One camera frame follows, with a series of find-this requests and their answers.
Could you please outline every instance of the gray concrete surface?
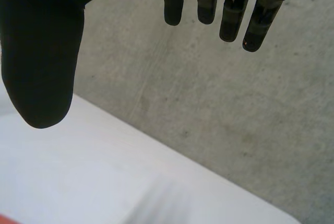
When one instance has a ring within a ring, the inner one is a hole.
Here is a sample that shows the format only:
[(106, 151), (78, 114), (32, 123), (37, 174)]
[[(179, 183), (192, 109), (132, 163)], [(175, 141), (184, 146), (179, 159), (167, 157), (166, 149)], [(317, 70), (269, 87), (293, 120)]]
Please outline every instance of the gray concrete surface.
[(87, 6), (75, 92), (287, 211), (334, 223), (334, 2), (289, 0), (256, 53), (219, 39), (185, 0)]

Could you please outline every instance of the black rubber fingertip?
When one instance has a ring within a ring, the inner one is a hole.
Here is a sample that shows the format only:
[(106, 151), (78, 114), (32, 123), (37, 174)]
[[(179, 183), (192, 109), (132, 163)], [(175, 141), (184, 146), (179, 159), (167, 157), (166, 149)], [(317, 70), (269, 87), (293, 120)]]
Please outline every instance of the black rubber fingertip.
[(222, 21), (219, 37), (221, 40), (225, 42), (233, 42), (238, 34), (238, 27), (234, 23), (228, 23), (226, 21)]
[(170, 26), (177, 26), (181, 21), (182, 14), (177, 14), (172, 11), (166, 11), (164, 13), (165, 22)]
[(214, 12), (212, 9), (198, 7), (197, 15), (198, 20), (205, 25), (209, 25), (214, 21)]
[(47, 128), (58, 124), (66, 116), (73, 90), (65, 84), (26, 85), (4, 79), (9, 97), (22, 116), (34, 128)]
[(256, 52), (260, 49), (264, 36), (247, 32), (242, 43), (243, 49), (249, 52)]

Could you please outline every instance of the fingertip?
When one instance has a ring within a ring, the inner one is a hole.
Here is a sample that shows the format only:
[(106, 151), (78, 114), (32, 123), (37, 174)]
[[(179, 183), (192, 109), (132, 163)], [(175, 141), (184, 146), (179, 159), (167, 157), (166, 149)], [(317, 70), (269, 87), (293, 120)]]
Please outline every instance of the fingertip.
[(9, 97), (25, 122), (38, 129), (61, 122), (67, 115), (73, 96), (69, 89), (52, 86), (22, 86), (4, 79)]

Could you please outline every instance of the white table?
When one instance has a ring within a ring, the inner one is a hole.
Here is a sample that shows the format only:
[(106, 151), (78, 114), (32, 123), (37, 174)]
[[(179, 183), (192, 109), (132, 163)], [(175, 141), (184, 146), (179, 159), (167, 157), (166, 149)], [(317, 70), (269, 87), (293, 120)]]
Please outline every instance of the white table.
[(0, 214), (21, 224), (299, 223), (78, 96), (37, 130), (0, 84), (0, 152)]

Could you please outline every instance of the red object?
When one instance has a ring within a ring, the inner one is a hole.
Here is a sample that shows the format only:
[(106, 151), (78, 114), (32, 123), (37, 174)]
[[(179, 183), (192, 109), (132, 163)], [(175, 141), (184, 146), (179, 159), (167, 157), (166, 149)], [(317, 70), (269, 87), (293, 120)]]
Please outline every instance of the red object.
[(19, 223), (11, 219), (8, 219), (7, 217), (3, 215), (0, 215), (0, 224), (19, 224)]

